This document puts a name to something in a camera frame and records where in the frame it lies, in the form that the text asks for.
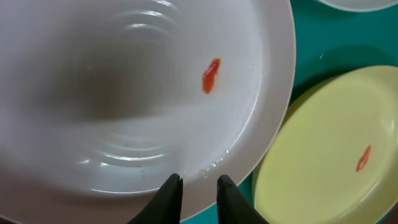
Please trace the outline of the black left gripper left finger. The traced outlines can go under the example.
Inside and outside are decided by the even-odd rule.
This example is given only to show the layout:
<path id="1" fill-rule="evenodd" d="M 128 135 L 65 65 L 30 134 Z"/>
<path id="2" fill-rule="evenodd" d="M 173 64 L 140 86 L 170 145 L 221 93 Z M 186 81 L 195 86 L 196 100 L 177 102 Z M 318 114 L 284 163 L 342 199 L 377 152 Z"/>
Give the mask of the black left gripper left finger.
<path id="1" fill-rule="evenodd" d="M 179 224 L 183 179 L 172 174 L 151 201 L 128 224 Z"/>

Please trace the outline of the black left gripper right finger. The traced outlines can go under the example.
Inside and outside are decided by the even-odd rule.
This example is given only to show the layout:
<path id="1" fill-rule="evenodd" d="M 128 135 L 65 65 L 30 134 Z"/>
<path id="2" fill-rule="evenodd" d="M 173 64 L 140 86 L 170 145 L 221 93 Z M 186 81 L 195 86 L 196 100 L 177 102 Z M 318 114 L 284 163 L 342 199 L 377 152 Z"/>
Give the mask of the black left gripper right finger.
<path id="1" fill-rule="evenodd" d="M 219 224 L 269 224 L 228 175 L 221 175 L 217 180 L 216 202 Z"/>

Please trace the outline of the yellow-green plate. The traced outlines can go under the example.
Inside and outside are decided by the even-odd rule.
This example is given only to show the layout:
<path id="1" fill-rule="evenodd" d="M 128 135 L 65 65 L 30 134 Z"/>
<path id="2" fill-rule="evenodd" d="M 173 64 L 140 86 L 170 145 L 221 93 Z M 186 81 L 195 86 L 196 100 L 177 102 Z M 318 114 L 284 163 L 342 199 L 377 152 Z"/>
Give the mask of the yellow-green plate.
<path id="1" fill-rule="evenodd" d="M 269 223 L 376 223 L 397 203 L 397 68 L 372 66 L 297 98 L 253 176 Z"/>

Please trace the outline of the white plate with red stain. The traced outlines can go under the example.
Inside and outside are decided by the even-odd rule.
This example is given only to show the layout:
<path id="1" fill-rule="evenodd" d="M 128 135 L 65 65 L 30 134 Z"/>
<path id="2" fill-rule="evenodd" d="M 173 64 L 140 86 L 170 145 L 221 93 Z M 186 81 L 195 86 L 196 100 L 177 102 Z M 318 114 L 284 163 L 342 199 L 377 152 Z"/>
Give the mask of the white plate with red stain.
<path id="1" fill-rule="evenodd" d="M 292 92 L 289 1 L 2 1 L 1 216 L 126 223 L 173 173 L 182 219 L 240 184 Z"/>

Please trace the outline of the white plate far side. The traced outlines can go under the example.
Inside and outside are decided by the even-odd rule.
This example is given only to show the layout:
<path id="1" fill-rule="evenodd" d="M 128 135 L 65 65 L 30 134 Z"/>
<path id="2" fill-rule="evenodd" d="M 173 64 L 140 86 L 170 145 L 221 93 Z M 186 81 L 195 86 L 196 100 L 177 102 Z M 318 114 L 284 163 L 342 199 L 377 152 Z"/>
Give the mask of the white plate far side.
<path id="1" fill-rule="evenodd" d="M 397 0 L 317 0 L 332 8 L 348 12 L 373 12 L 397 5 Z"/>

